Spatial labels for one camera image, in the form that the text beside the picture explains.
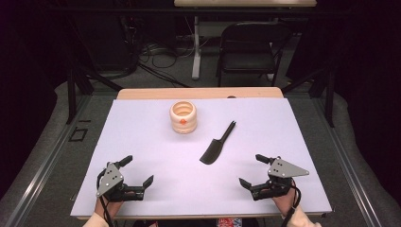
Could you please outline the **dark equipment box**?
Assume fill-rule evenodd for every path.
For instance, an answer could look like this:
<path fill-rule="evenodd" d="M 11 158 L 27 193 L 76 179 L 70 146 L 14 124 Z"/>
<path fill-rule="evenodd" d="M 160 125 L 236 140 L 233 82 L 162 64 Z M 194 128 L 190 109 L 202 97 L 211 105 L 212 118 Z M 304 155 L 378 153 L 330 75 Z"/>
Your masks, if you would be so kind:
<path fill-rule="evenodd" d="M 74 17 L 78 33 L 98 71 L 131 71 L 138 56 L 127 37 L 121 19 L 108 15 Z"/>

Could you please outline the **aluminium floor rail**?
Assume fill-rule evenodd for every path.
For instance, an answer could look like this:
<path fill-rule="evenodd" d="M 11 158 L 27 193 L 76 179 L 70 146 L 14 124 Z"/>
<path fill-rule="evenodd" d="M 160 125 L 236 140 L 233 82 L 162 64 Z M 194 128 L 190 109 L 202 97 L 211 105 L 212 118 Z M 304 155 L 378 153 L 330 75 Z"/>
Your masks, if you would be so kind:
<path fill-rule="evenodd" d="M 352 162 L 346 153 L 346 150 L 336 132 L 336 129 L 332 128 L 328 123 L 328 121 L 326 120 L 324 113 L 324 105 L 319 99 L 316 98 L 312 98 L 312 103 L 315 109 L 317 110 L 318 116 L 323 122 L 331 141 L 334 144 L 335 154 L 338 163 L 340 164 L 341 171 L 344 174 L 346 181 L 348 182 L 353 197 L 357 203 L 357 206 L 362 216 L 364 217 L 367 227 L 383 227 L 381 221 L 378 218 L 378 215 L 376 214 L 375 209 L 373 208 L 370 199 L 368 198 L 366 190 L 362 186 L 361 181 L 359 180 L 359 177 L 357 176 L 357 173 L 352 166 Z"/>
<path fill-rule="evenodd" d="M 70 215 L 94 151 L 93 99 L 83 96 L 65 122 L 60 100 L 22 172 L 0 200 L 0 227 L 80 227 Z"/>

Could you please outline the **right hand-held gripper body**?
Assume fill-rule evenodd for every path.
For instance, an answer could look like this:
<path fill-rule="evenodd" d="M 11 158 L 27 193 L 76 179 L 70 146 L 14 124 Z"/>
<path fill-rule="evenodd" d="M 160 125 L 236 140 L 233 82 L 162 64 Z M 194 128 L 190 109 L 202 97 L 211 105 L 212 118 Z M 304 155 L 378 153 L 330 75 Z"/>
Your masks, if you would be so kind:
<path fill-rule="evenodd" d="M 269 165 L 269 179 L 262 184 L 252 186 L 251 194 L 255 201 L 281 197 L 288 193 L 292 187 L 294 177 L 307 176 L 309 171 L 291 164 L 281 157 L 276 157 L 272 165 Z"/>

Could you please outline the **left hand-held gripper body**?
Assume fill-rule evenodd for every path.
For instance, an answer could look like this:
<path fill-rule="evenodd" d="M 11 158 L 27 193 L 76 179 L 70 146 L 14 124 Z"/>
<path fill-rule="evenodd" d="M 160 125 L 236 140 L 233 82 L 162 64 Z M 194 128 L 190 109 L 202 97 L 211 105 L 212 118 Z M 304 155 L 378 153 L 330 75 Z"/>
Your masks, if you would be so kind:
<path fill-rule="evenodd" d="M 107 201 L 142 201 L 144 199 L 144 186 L 128 186 L 124 183 L 124 176 L 120 168 L 127 162 L 108 163 L 96 182 L 96 196 Z"/>

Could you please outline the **white desk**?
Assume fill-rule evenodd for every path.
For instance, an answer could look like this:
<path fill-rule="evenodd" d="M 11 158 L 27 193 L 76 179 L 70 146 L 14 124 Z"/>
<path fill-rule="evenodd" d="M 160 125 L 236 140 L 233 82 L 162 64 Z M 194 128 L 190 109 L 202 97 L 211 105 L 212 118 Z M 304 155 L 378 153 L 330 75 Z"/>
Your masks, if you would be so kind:
<path fill-rule="evenodd" d="M 316 0 L 174 0 L 175 7 L 315 7 Z M 194 61 L 192 79 L 200 78 L 201 46 L 199 17 L 194 19 Z"/>

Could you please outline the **person's patterned clothing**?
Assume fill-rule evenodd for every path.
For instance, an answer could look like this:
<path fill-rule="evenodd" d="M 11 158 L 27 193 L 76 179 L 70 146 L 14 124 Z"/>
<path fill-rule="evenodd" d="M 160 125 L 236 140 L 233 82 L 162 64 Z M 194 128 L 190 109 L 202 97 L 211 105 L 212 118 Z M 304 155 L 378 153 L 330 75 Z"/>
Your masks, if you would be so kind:
<path fill-rule="evenodd" d="M 219 218 L 217 227 L 242 227 L 241 218 Z"/>

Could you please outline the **person's left hand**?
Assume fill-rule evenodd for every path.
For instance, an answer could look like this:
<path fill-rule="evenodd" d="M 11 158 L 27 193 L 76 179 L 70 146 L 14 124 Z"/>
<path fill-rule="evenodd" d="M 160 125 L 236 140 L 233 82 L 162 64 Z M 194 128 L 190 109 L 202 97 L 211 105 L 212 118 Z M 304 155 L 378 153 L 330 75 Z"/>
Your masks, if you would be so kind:
<path fill-rule="evenodd" d="M 96 206 L 94 212 L 100 215 L 102 218 L 104 217 L 105 213 L 108 213 L 111 219 L 117 215 L 118 211 L 120 210 L 123 202 L 109 202 L 104 197 L 98 198 L 96 200 Z"/>

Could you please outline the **black folding chair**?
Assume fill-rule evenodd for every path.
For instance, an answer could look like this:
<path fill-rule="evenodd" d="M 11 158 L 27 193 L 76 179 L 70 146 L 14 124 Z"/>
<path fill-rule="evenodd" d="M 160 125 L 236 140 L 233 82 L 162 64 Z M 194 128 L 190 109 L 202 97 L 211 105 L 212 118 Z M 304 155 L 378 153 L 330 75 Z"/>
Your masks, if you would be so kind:
<path fill-rule="evenodd" d="M 216 77 L 222 73 L 272 75 L 274 86 L 283 48 L 292 37 L 289 26 L 281 22 L 239 22 L 221 34 Z"/>

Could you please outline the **dark curtain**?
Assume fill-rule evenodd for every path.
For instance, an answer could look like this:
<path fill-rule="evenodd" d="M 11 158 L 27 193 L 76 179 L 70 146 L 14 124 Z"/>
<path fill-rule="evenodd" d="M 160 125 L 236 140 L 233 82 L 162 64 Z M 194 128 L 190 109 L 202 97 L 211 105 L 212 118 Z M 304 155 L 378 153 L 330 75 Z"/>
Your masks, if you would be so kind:
<path fill-rule="evenodd" d="M 351 36 L 337 92 L 348 103 L 357 146 L 376 177 L 401 202 L 401 0 L 328 0 L 350 9 Z"/>
<path fill-rule="evenodd" d="M 0 199 L 53 113 L 63 66 L 38 2 L 0 0 Z"/>

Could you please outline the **cream ringed duck cup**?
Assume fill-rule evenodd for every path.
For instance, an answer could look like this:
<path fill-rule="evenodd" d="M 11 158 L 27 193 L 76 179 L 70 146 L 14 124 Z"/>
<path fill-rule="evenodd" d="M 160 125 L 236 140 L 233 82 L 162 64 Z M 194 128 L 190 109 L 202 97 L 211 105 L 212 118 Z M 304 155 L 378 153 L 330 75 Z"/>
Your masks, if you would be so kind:
<path fill-rule="evenodd" d="M 186 100 L 174 103 L 169 110 L 172 129 L 181 134 L 188 134 L 198 126 L 196 106 Z"/>

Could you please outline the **person's right hand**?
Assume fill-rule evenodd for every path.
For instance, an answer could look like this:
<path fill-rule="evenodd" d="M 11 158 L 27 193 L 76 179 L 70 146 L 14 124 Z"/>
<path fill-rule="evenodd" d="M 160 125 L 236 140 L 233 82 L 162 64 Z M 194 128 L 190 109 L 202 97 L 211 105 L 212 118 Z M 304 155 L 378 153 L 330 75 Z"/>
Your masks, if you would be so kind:
<path fill-rule="evenodd" d="M 283 217 L 288 215 L 291 207 L 295 204 L 297 199 L 297 191 L 295 189 L 296 183 L 292 182 L 292 187 L 288 193 L 281 197 L 274 197 L 272 200 Z"/>

